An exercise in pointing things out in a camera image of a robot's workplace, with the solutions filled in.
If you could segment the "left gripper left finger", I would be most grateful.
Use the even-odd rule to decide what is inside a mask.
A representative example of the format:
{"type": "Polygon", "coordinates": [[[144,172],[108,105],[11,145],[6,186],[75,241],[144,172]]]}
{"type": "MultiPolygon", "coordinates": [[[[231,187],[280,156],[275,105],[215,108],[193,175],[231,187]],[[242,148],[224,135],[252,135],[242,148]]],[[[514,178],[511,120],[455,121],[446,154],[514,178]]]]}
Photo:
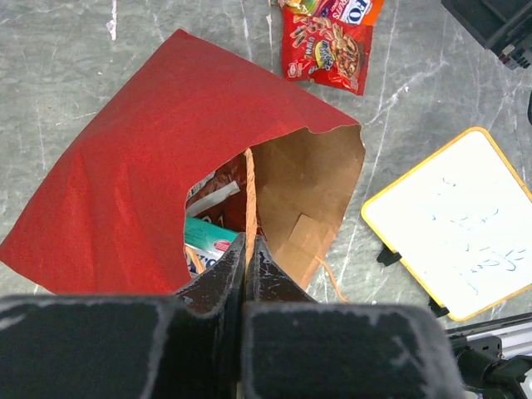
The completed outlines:
{"type": "Polygon", "coordinates": [[[4,398],[233,398],[245,239],[174,294],[1,300],[4,398]]]}

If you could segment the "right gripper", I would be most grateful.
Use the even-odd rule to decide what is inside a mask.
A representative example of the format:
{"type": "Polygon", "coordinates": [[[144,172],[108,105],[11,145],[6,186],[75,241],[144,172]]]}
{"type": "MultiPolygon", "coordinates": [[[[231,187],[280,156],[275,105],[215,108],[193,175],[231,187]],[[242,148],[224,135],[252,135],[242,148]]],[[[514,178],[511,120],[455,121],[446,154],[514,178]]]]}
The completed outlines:
{"type": "Polygon", "coordinates": [[[531,2],[443,0],[444,8],[508,69],[531,66],[531,2]]]}

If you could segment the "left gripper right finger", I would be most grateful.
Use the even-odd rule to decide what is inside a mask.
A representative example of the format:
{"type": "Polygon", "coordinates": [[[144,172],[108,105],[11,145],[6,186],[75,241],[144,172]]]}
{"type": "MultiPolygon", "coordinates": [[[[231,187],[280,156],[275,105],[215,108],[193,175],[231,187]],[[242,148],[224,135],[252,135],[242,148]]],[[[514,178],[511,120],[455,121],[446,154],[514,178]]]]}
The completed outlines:
{"type": "Polygon", "coordinates": [[[257,239],[243,306],[247,398],[462,398],[451,345],[409,305],[318,303],[257,239]]]}

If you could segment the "teal Fox's candy bag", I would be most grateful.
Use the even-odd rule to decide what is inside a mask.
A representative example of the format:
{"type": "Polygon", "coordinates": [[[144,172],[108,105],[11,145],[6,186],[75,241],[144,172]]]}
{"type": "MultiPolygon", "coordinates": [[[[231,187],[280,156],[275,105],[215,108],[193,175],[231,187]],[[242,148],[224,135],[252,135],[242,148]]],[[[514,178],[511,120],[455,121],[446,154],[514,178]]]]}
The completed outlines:
{"type": "Polygon", "coordinates": [[[237,234],[202,219],[186,217],[185,258],[192,278],[212,267],[227,251],[237,234]]]}

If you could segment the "orange Fox's candy bag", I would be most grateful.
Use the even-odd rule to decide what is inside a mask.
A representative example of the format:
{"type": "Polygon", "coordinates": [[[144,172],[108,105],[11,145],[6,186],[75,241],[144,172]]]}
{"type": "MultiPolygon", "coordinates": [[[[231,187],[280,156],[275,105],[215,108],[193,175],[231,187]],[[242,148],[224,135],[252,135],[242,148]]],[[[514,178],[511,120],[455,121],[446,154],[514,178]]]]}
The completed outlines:
{"type": "Polygon", "coordinates": [[[385,1],[278,0],[271,3],[297,14],[331,17],[349,24],[374,26],[385,1]]]}

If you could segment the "red paper bag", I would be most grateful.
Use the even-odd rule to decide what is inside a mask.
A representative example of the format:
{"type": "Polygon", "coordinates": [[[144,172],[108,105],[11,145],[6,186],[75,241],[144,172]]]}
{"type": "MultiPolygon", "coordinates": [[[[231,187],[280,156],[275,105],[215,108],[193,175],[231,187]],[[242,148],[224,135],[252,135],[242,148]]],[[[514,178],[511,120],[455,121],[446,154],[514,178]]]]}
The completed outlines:
{"type": "Polygon", "coordinates": [[[1,260],[52,293],[172,293],[190,281],[187,194],[251,150],[268,247],[306,288],[357,184],[360,130],[299,86],[179,30],[53,166],[1,260]]]}

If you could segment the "red Doritos bag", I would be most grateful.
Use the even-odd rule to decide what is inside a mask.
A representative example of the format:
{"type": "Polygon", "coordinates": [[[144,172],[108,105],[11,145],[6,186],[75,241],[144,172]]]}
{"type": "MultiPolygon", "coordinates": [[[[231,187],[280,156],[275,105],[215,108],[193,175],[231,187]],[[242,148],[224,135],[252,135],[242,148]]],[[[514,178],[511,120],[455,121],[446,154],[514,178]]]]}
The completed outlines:
{"type": "Polygon", "coordinates": [[[238,155],[196,184],[185,202],[187,216],[234,232],[246,225],[246,163],[238,155]]]}

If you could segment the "red noodle snack bag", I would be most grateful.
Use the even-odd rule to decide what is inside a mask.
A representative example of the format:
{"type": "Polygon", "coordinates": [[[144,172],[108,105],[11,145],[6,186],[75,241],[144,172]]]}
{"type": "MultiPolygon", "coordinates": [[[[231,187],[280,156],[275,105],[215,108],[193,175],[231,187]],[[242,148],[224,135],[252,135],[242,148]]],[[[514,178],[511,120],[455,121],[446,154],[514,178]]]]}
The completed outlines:
{"type": "Polygon", "coordinates": [[[311,81],[364,94],[373,27],[284,7],[281,64],[287,81],[311,81]]]}

